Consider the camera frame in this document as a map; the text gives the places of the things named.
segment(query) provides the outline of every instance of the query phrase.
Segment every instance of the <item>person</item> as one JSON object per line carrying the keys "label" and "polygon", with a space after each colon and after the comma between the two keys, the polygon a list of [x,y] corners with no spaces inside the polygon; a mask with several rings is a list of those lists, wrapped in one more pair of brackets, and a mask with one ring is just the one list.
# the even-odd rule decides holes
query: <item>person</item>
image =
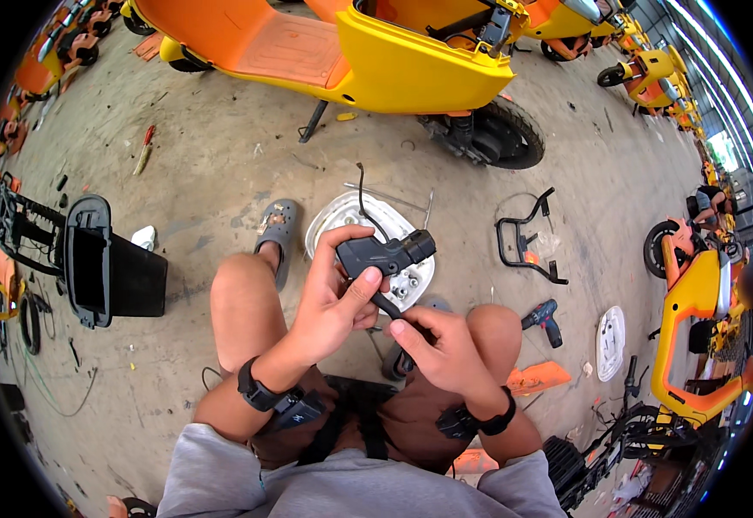
{"label": "person", "polygon": [[[351,413],[331,438],[330,453],[304,461],[328,430],[340,397],[316,364],[351,332],[376,324],[370,299],[389,284],[378,268],[349,282],[334,265],[340,243],[373,235],[373,228],[351,224],[325,231],[288,330],[276,292],[287,279],[298,220],[294,201],[272,203],[255,253],[231,255],[218,267],[211,315],[223,380],[201,399],[178,437],[158,516],[566,516],[539,433],[519,409],[504,430],[479,432],[500,469],[486,472],[476,489],[444,476],[473,437],[441,433],[436,422],[444,410],[464,403],[485,423],[515,408],[501,386],[520,352],[521,326],[504,306],[478,306],[467,317],[415,306],[392,321],[388,333],[416,367],[404,389],[377,409],[384,440],[366,444],[364,418]],[[433,346],[415,322],[433,333]],[[275,395],[296,385],[305,393],[315,390],[325,411],[277,428],[273,410],[262,412],[247,392],[239,393],[247,379],[239,381],[242,373]],[[384,455],[371,455],[371,449],[384,449]]]}
{"label": "person", "polygon": [[728,196],[716,186],[699,187],[695,192],[695,200],[699,204],[699,213],[693,221],[706,231],[726,228],[723,218],[718,215],[734,215],[737,210],[736,201],[728,199]]}

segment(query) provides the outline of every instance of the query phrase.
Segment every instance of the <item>hand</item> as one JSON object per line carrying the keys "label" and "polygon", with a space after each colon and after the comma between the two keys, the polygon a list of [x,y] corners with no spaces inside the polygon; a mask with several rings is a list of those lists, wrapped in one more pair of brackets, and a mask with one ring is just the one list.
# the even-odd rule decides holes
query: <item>hand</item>
{"label": "hand", "polygon": [[319,237],[313,263],[304,283],[302,300],[288,337],[297,344],[293,354],[306,365],[318,363],[336,352],[351,331],[376,325],[379,310],[371,297],[377,290],[387,292],[388,278],[375,266],[348,285],[340,264],[334,266],[336,247],[348,240],[373,235],[375,229],[349,224]]}
{"label": "hand", "polygon": [[409,322],[430,329],[437,338],[432,347],[405,320],[394,320],[389,328],[394,340],[411,355],[419,371],[432,385],[460,394],[467,402],[498,401],[503,396],[508,404],[508,399],[483,364],[465,318],[423,306],[412,307],[403,316]]}

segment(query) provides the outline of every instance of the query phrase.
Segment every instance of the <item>knee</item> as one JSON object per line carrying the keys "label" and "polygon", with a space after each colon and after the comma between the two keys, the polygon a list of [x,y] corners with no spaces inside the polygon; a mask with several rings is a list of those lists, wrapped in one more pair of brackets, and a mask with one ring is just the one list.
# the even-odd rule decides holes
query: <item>knee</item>
{"label": "knee", "polygon": [[232,296],[272,277],[273,271],[258,255],[233,254],[218,266],[211,297]]}
{"label": "knee", "polygon": [[520,316],[513,310],[497,304],[483,304],[475,307],[466,317],[469,331],[505,332],[507,335],[516,337],[520,341],[523,327],[520,325]]}

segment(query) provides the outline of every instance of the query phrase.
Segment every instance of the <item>white plastic part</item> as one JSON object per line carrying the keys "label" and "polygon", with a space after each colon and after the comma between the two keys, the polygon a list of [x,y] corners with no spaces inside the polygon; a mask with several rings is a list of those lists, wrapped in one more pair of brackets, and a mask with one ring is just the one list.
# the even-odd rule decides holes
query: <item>white plastic part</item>
{"label": "white plastic part", "polygon": [[155,249],[155,227],[150,225],[132,234],[132,242],[148,251]]}
{"label": "white plastic part", "polygon": [[[387,203],[376,200],[367,194],[362,195],[362,203],[364,203],[368,215],[382,226],[389,238],[401,240],[415,230],[408,220]],[[363,215],[359,214],[359,192],[346,192],[336,198],[322,209],[310,223],[308,233],[304,236],[304,248],[308,251],[310,259],[313,259],[313,254],[316,252],[319,235],[324,231],[345,224],[374,226]],[[379,231],[376,231],[374,235],[380,242],[385,243],[385,239]],[[411,308],[419,297],[425,293],[425,289],[431,284],[433,270],[433,257],[425,259],[420,264],[412,264],[391,277],[391,290],[385,296],[401,312],[404,312]]]}
{"label": "white plastic part", "polygon": [[597,339],[600,381],[609,381],[624,363],[625,329],[624,312],[618,306],[610,307],[601,317]]}

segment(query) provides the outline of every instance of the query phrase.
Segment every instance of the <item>cordless drill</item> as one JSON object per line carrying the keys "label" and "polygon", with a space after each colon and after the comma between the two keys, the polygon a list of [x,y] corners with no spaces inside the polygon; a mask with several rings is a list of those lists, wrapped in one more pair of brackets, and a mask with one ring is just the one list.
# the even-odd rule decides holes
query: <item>cordless drill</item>
{"label": "cordless drill", "polygon": [[532,313],[529,313],[523,320],[520,321],[520,326],[523,326],[523,330],[529,329],[531,326],[539,324],[546,329],[546,335],[548,336],[548,343],[551,344],[552,349],[564,345],[563,338],[560,337],[560,328],[552,315],[558,309],[558,303],[550,298],[546,302],[539,304]]}

